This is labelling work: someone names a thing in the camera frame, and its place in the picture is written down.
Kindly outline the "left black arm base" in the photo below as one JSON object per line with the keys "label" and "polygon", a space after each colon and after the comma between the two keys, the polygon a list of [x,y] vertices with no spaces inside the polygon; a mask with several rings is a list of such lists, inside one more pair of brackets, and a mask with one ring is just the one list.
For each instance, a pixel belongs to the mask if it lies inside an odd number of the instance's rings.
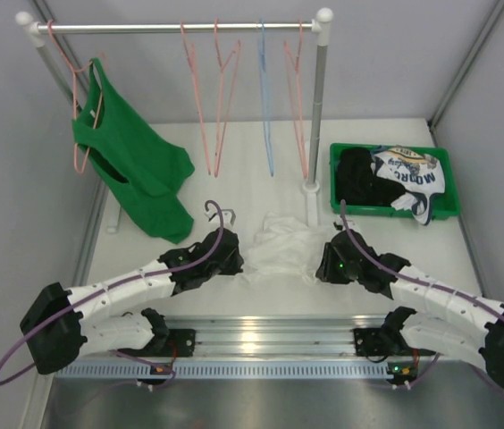
{"label": "left black arm base", "polygon": [[143,349],[119,349],[137,358],[190,358],[194,354],[196,331],[171,329],[165,340],[151,340]]}

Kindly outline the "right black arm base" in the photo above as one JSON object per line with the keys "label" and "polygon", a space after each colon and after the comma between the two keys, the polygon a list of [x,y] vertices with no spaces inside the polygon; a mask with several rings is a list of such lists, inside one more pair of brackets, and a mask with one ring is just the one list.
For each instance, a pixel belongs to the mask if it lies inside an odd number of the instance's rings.
{"label": "right black arm base", "polygon": [[356,355],[382,362],[391,357],[420,358],[421,352],[413,349],[399,332],[386,328],[355,328],[353,330]]}

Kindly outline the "white tank top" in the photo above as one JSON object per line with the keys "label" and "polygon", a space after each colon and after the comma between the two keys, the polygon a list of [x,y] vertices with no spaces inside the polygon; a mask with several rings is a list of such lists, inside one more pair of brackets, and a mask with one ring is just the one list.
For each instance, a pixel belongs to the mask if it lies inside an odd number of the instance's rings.
{"label": "white tank top", "polygon": [[262,230],[243,251],[243,272],[234,277],[234,283],[251,287],[280,279],[314,284],[324,244],[335,233],[331,225],[310,228],[293,216],[269,212]]}

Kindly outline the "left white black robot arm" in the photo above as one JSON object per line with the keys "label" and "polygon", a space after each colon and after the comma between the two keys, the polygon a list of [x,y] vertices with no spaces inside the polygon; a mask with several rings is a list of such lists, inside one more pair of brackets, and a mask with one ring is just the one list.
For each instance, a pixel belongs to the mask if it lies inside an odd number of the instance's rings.
{"label": "left white black robot arm", "polygon": [[216,275],[241,273],[239,237],[228,229],[165,252],[136,271],[65,289],[47,285],[20,323],[36,369],[52,374],[77,358],[109,350],[154,356],[165,350],[169,329],[148,303],[200,288]]}

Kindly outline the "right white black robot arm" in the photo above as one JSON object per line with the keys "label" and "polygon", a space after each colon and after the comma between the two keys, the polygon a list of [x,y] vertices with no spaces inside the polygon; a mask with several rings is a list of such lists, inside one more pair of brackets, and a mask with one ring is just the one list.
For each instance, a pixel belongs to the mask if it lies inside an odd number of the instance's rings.
{"label": "right white black robot arm", "polygon": [[429,350],[484,371],[504,390],[504,303],[435,281],[408,260],[376,254],[362,236],[346,230],[323,246],[318,280],[356,282],[396,304],[381,328],[392,354]]}

